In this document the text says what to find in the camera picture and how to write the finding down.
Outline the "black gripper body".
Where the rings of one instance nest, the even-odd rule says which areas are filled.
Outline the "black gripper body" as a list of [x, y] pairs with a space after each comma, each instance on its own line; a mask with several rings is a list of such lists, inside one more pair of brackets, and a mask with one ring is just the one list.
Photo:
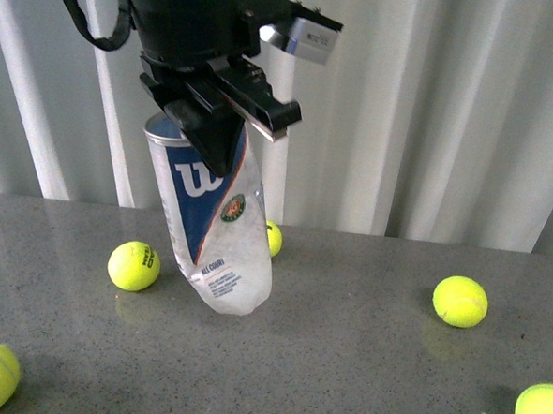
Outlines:
[[146, 92], [180, 129], [197, 128], [198, 117], [234, 112], [271, 142], [302, 120], [300, 104], [274, 98], [262, 69], [243, 57], [222, 58], [198, 67], [171, 68], [140, 57]]

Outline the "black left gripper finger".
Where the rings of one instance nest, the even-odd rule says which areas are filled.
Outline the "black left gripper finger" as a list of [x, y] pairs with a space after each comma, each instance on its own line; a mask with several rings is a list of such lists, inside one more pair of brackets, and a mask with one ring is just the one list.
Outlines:
[[232, 172], [234, 154], [244, 119], [224, 109], [211, 113], [190, 99], [177, 99], [164, 107], [165, 114], [179, 127], [214, 175]]

